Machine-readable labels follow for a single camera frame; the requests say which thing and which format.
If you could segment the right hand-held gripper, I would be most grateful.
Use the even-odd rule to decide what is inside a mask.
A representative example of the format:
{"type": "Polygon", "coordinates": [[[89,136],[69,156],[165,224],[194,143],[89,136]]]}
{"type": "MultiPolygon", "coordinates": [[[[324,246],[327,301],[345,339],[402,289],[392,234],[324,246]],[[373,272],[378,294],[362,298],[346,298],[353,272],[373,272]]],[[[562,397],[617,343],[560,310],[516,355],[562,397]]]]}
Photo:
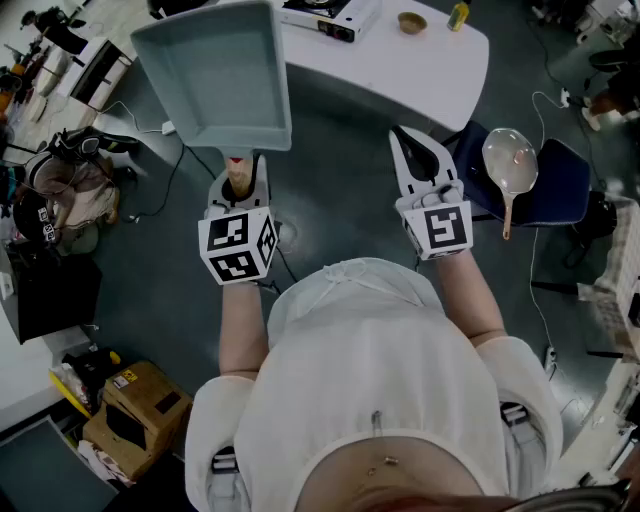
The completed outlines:
{"type": "Polygon", "coordinates": [[[399,198],[395,208],[418,258],[427,261],[471,249],[471,203],[463,197],[464,186],[456,179],[449,150],[430,135],[406,126],[393,126],[389,143],[400,193],[408,195],[399,198]],[[429,183],[445,184],[428,193],[417,192],[429,183]]]}

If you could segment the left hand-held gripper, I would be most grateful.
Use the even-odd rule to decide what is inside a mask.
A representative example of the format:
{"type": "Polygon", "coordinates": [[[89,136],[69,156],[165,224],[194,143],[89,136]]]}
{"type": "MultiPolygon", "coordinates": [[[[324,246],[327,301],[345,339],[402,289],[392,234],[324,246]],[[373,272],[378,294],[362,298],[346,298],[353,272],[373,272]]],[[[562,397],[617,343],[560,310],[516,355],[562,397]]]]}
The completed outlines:
{"type": "Polygon", "coordinates": [[[198,222],[200,257],[217,284],[224,286],[267,276],[278,244],[270,209],[266,158],[253,155],[251,195],[231,198],[224,169],[208,192],[204,218],[198,222]]]}

